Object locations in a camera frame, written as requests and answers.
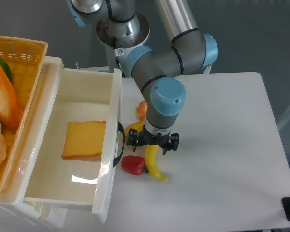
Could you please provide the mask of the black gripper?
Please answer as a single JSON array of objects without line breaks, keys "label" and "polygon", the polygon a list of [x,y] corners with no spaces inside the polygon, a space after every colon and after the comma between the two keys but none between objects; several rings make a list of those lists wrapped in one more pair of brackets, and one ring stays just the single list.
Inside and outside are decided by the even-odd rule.
[{"label": "black gripper", "polygon": [[143,129],[141,132],[138,132],[136,129],[129,129],[125,145],[131,147],[133,152],[139,146],[158,145],[162,148],[162,154],[166,155],[168,151],[176,151],[178,149],[179,134],[163,135],[161,132],[158,132],[158,134],[153,135],[146,129]]}]

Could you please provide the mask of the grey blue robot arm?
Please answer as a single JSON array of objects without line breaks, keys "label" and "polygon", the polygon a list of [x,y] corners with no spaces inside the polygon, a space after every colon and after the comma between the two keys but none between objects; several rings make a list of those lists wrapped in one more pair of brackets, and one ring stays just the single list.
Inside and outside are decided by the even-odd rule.
[{"label": "grey blue robot arm", "polygon": [[148,109],[141,131],[129,129],[126,145],[157,145],[177,150],[179,135],[172,127],[182,110],[186,91],[177,77],[212,64],[218,56],[216,40],[200,33],[186,0],[158,0],[156,6],[171,47],[155,53],[145,46],[147,19],[133,0],[70,0],[67,5],[79,26],[97,20],[96,34],[107,49],[110,70],[121,69],[135,80]]}]

